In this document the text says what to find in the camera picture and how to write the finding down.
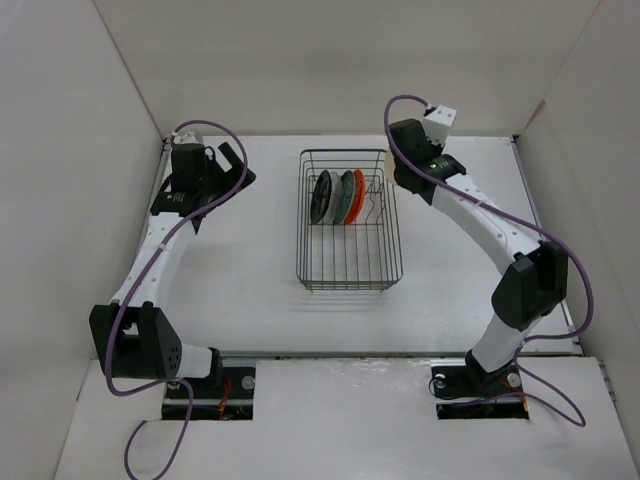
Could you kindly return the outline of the orange plate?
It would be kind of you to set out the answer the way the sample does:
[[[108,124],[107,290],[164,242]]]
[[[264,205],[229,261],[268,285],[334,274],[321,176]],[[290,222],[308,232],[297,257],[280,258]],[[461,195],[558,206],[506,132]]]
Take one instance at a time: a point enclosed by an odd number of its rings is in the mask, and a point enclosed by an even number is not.
[[[350,225],[355,222],[362,210],[366,195],[366,180],[364,173],[360,169],[354,170],[353,173],[355,180],[355,190],[351,208],[344,220],[345,225]]]

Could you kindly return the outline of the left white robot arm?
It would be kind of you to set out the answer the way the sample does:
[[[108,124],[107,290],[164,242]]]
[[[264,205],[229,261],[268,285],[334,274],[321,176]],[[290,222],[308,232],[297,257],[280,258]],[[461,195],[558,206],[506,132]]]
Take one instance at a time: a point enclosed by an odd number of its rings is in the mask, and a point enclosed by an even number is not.
[[[151,204],[131,270],[108,304],[93,307],[89,324],[106,376],[186,378],[199,395],[210,397],[223,387],[219,351],[184,343],[164,310],[177,268],[206,215],[256,176],[227,142],[217,148],[195,141],[175,144],[170,168]]]

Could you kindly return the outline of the blue patterned plate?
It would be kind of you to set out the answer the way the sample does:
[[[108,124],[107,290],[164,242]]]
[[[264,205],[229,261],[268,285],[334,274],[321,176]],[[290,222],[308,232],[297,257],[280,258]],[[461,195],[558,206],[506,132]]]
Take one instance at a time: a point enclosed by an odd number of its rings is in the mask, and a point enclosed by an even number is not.
[[[345,171],[340,177],[340,191],[334,213],[333,224],[342,224],[351,210],[355,197],[355,175],[352,170]]]

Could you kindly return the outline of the cream plate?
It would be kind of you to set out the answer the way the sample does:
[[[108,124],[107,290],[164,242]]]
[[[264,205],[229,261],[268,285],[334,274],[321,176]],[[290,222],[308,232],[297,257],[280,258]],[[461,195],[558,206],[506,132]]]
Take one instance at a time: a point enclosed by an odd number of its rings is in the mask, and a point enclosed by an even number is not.
[[[384,173],[385,173],[386,181],[389,184],[393,186],[398,185],[395,179],[395,159],[391,150],[387,150],[385,153]]]

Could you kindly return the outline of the clear glass plate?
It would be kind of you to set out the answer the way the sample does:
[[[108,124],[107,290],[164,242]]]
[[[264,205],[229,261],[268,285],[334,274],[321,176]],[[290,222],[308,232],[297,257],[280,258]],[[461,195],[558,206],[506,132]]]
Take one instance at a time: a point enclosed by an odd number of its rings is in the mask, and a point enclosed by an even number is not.
[[[336,172],[331,172],[330,180],[331,194],[329,197],[327,210],[322,219],[322,223],[325,225],[332,224],[334,222],[336,211],[343,193],[343,182],[341,180],[341,176]]]

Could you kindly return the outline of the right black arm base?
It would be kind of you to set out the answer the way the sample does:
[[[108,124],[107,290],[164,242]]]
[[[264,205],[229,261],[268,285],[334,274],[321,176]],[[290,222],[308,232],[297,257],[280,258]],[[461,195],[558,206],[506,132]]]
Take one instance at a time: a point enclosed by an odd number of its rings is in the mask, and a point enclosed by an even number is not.
[[[439,420],[529,419],[513,363],[487,374],[468,359],[434,360],[429,390]]]

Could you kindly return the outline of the black plate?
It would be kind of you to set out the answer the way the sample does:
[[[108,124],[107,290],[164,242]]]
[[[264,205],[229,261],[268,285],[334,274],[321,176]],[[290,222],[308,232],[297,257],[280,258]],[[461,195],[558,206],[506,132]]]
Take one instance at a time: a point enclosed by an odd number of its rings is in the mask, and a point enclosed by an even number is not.
[[[329,207],[332,193],[332,180],[328,170],[323,170],[318,176],[311,196],[309,219],[312,225],[319,224]]]

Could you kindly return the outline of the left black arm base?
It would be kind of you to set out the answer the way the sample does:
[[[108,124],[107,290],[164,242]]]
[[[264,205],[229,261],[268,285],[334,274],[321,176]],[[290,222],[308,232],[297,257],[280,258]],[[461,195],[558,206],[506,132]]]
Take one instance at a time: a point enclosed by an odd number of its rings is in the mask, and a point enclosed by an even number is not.
[[[256,361],[224,360],[221,381],[188,379],[193,393],[191,421],[250,421],[254,413]],[[182,385],[165,388],[161,406],[162,420],[184,420],[188,394]]]

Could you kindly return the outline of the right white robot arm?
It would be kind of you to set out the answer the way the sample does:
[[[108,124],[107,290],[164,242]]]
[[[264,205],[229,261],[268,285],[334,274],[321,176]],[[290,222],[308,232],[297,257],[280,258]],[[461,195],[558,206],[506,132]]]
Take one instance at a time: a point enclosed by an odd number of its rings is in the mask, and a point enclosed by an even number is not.
[[[454,221],[501,275],[491,296],[493,317],[462,369],[465,387],[486,393],[541,318],[566,297],[568,256],[557,243],[532,236],[488,211],[494,202],[460,162],[428,139],[420,121],[398,121],[389,130],[407,158],[402,162],[393,157],[397,185]]]

